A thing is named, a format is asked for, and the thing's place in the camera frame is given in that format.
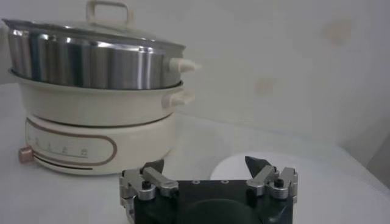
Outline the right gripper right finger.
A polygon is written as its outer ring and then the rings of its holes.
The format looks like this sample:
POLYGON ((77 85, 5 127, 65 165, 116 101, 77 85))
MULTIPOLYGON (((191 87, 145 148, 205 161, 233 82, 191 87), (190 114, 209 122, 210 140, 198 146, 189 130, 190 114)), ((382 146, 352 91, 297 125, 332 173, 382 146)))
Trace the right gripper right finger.
POLYGON ((298 173, 295 168, 285 167, 281 172, 265 159, 245 156, 246 166, 252 176, 247 187, 257 197, 269 194, 275 200, 291 199, 297 203, 298 173))

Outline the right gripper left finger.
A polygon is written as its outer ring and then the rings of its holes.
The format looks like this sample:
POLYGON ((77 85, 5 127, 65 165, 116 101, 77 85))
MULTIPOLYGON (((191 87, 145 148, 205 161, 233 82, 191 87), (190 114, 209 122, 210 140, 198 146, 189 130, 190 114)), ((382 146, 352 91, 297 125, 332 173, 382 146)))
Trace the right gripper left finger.
POLYGON ((123 170, 119 177, 120 205, 128 212, 134 211, 134 199, 151 201, 159 194, 174 198, 179 193, 179 182, 162 174, 165 162, 160 159, 146 163, 140 169, 123 170))

